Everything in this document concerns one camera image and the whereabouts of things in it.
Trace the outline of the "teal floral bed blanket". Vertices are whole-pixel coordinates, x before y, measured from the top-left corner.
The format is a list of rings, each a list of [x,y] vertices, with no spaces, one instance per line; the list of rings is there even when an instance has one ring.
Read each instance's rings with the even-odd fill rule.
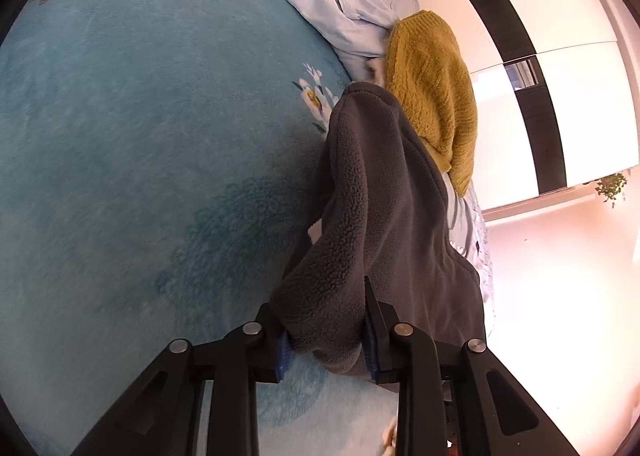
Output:
[[[348,75],[288,0],[28,0],[1,47],[1,394],[70,454],[171,340],[253,318]]]

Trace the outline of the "mustard knitted sweater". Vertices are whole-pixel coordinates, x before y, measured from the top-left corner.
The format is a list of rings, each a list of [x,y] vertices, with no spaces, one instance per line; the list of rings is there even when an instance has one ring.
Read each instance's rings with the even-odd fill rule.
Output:
[[[420,11],[390,33],[385,87],[395,98],[439,171],[463,197],[472,182],[477,106],[468,68],[450,26]]]

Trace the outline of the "green hanging plant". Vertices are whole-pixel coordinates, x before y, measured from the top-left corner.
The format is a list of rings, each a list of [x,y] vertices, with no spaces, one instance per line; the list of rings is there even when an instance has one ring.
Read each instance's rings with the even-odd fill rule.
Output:
[[[617,172],[597,179],[594,191],[602,198],[602,202],[610,204],[614,209],[618,198],[625,198],[625,187],[628,181],[623,173]]]

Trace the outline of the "light blue floral duvet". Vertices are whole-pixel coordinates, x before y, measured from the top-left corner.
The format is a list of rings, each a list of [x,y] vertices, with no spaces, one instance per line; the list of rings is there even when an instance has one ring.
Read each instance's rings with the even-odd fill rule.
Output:
[[[329,42],[355,81],[385,88],[387,43],[394,26],[425,11],[418,0],[288,0],[298,14]],[[459,196],[449,176],[442,173],[448,194],[449,241],[480,276],[485,302],[494,295],[488,234],[473,185]]]

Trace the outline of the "white and black wardrobe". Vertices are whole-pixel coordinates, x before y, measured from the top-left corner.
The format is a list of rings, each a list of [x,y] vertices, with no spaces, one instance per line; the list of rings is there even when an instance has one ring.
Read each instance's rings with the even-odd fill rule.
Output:
[[[449,24],[471,75],[483,209],[638,164],[638,27],[621,0],[419,2]]]

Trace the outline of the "black and grey fleece jacket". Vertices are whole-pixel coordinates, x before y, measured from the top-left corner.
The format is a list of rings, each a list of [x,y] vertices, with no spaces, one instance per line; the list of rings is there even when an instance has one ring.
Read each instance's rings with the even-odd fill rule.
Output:
[[[333,109],[309,221],[271,294],[292,348],[329,372],[367,377],[364,287],[404,322],[462,346],[484,338],[480,278],[450,245],[442,175],[380,86],[354,82]]]

